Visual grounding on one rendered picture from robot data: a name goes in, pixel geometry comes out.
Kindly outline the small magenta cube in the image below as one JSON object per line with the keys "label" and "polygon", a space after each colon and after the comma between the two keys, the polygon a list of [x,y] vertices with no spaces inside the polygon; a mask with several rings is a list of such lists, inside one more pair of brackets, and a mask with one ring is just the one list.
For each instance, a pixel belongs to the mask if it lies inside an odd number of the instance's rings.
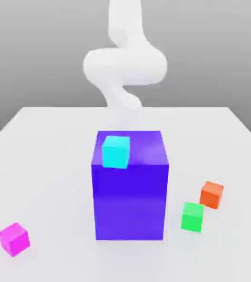
{"label": "small magenta cube", "polygon": [[0,231],[0,243],[11,257],[30,246],[28,232],[19,223],[13,223]]}

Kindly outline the large blue box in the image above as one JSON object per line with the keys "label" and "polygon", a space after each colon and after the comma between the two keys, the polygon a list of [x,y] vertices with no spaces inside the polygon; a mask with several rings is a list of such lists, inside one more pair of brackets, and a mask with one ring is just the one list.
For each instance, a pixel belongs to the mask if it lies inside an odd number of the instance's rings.
{"label": "large blue box", "polygon": [[[130,138],[126,169],[103,166],[107,136]],[[97,240],[162,240],[169,162],[160,131],[98,131],[92,187]]]}

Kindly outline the small green cube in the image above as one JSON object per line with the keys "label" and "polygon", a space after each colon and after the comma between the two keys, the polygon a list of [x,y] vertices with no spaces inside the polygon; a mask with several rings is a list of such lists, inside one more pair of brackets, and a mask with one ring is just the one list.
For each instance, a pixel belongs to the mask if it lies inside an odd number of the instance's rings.
{"label": "small green cube", "polygon": [[204,206],[198,203],[185,202],[181,220],[183,230],[201,232]]}

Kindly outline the small cyan cube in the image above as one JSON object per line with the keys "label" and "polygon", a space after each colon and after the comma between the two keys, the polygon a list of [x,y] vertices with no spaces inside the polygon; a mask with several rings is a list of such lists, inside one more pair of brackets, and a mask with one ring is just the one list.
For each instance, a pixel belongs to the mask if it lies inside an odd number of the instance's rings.
{"label": "small cyan cube", "polygon": [[130,137],[108,135],[102,145],[103,167],[126,169],[130,158]]}

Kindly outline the small orange cube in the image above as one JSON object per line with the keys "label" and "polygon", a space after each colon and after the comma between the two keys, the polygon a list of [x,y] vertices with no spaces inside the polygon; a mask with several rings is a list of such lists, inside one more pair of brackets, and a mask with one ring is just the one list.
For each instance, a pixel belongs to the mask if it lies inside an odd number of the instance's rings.
{"label": "small orange cube", "polygon": [[218,209],[224,186],[206,181],[201,189],[200,204],[212,209]]}

